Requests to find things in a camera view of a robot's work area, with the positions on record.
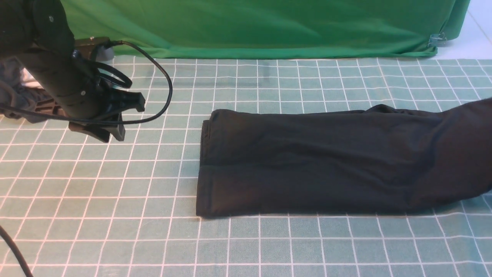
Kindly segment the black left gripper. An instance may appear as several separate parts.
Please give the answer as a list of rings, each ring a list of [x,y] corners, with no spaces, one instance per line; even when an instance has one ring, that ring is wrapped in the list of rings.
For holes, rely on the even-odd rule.
[[[72,132],[104,143],[109,143],[111,137],[122,142],[122,112],[145,111],[143,94],[126,91],[125,74],[106,63],[85,58],[78,50],[28,50],[23,53],[23,66],[63,109]]]

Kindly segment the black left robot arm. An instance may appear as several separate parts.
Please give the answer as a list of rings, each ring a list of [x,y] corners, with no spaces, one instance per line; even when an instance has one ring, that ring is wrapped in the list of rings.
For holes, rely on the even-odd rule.
[[[132,81],[98,61],[112,47],[108,37],[75,39],[59,0],[1,1],[1,58],[16,58],[50,99],[33,111],[1,105],[5,111],[69,122],[69,130],[108,143],[125,139],[122,113],[145,110]]]

